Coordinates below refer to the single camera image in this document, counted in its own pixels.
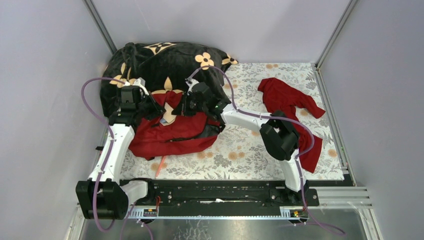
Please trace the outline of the red student backpack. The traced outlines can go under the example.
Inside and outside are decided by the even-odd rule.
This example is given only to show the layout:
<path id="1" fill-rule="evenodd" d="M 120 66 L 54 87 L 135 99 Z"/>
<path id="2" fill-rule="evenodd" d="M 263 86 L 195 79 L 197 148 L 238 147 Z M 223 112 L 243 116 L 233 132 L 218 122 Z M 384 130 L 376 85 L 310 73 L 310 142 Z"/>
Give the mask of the red student backpack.
<path id="1" fill-rule="evenodd" d="M 203 112 L 194 116 L 173 115 L 171 123 L 161 123 L 162 115 L 142 119 L 128 149 L 136 156 L 154 157 L 198 153 L 211 147 L 225 125 Z"/>

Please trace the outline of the orange pen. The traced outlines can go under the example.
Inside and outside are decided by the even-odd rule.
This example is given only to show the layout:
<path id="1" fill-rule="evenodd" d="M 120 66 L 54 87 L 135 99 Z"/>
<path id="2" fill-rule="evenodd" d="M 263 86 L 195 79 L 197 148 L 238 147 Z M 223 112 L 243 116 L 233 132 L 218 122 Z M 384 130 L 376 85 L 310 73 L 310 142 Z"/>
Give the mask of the orange pen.
<path id="1" fill-rule="evenodd" d="M 158 164 L 156 173 L 155 173 L 155 178 L 157 178 L 160 175 L 160 172 L 161 172 L 161 170 L 162 170 L 162 168 L 164 166 L 164 163 L 165 163 L 166 158 L 167 158 L 166 155 L 162 156 L 162 158 L 160 160 L 160 163 Z"/>

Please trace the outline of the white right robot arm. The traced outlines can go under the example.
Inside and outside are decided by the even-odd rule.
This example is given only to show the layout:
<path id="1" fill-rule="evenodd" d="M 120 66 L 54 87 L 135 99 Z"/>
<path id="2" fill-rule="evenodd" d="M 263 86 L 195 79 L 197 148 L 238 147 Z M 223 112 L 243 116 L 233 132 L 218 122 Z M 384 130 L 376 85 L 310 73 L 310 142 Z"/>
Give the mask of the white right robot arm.
<path id="1" fill-rule="evenodd" d="M 175 111 L 183 116 L 203 113 L 223 125 L 236 125 L 260 134 L 267 153 L 278 160 L 285 177 L 287 201 L 293 206 L 301 205 L 307 194 L 303 189 L 306 180 L 296 156 L 300 153 L 300 135 L 296 121 L 286 118 L 283 112 L 251 112 L 236 107 L 226 99 L 216 97 L 209 86 L 193 78 L 187 78 L 188 90 Z"/>

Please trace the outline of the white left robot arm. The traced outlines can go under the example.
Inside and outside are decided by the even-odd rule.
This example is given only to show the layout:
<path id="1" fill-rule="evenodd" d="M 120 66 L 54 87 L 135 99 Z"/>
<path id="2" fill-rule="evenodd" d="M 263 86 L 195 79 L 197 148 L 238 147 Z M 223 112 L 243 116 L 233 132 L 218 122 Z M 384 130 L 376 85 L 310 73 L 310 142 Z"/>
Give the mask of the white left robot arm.
<path id="1" fill-rule="evenodd" d="M 137 129 L 137 115 L 141 113 L 141 105 L 151 99 L 145 81 L 138 78 L 123 84 L 116 111 L 109 117 L 95 115 L 106 125 L 108 134 L 93 171 L 75 188 L 86 219 L 122 220 L 130 204 L 139 201 L 148 206 L 154 202 L 155 192 L 147 180 L 135 179 L 120 185 L 124 158 Z"/>

